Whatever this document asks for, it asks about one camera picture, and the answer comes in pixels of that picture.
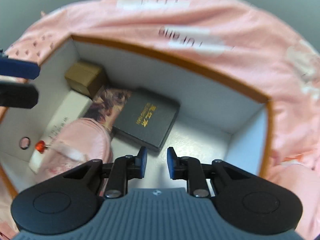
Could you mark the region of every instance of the box floor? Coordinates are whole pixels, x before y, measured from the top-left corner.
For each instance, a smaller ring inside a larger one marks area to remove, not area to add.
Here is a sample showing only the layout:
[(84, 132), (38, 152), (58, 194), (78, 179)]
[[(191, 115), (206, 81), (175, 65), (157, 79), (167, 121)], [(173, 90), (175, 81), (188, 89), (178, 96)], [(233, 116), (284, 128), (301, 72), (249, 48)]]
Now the box floor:
[[(178, 156), (198, 158), (201, 163), (211, 163), (214, 159), (223, 159), (228, 151), (231, 135), (215, 129), (203, 121), (178, 115), (175, 124), (164, 144), (156, 153), (148, 150), (148, 161), (145, 177), (132, 179), (128, 183), (129, 190), (139, 188), (172, 188), (187, 186), (184, 180), (171, 180), (167, 167), (167, 148), (174, 147)], [(137, 155), (140, 146), (124, 137), (115, 137), (111, 141), (114, 160), (124, 155)], [(8, 177), (20, 192), (34, 185), (34, 173), (28, 162), (11, 155), (0, 153), (1, 164)]]

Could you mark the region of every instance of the pink cloth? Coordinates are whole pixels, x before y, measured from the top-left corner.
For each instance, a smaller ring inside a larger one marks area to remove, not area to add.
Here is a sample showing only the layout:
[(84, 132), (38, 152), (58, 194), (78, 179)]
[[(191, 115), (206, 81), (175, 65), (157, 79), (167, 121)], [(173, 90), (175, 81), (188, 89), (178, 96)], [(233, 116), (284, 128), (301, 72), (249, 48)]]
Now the pink cloth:
[(18, 228), (10, 213), (12, 197), (0, 179), (0, 240), (7, 240), (18, 233)]
[[(320, 233), (320, 55), (287, 24), (241, 0), (89, 0), (34, 23), (6, 53), (42, 63), (70, 34), (168, 51), (270, 95), (275, 134), (268, 178), (304, 206), (297, 231)], [(298, 167), (280, 166), (299, 159)]]

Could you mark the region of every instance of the pink shoe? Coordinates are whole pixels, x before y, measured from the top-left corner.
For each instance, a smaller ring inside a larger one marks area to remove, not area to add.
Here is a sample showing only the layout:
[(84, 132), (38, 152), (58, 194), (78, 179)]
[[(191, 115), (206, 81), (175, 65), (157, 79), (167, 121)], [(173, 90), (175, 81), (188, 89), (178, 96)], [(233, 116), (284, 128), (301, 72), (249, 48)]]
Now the pink shoe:
[(80, 118), (71, 122), (44, 152), (36, 182), (50, 179), (92, 159), (111, 162), (110, 141), (103, 126), (93, 119)]

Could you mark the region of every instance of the cardboard box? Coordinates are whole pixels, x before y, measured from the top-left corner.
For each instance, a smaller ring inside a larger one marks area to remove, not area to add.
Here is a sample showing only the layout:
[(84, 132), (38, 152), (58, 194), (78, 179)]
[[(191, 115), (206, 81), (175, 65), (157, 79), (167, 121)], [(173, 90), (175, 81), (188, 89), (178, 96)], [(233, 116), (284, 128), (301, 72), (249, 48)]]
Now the cardboard box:
[(103, 85), (108, 84), (102, 66), (84, 61), (73, 64), (64, 77), (73, 90), (90, 98), (93, 98)]

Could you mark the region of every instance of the red bead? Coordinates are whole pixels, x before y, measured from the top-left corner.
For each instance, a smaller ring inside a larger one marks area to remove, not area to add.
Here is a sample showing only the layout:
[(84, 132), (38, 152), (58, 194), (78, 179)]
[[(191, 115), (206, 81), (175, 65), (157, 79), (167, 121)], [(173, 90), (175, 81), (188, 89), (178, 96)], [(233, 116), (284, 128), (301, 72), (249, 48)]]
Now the red bead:
[(45, 146), (45, 142), (44, 141), (38, 141), (36, 143), (36, 146), (35, 146), (35, 149), (40, 152), (40, 153), (43, 153), (44, 150), (46, 149), (47, 147)]

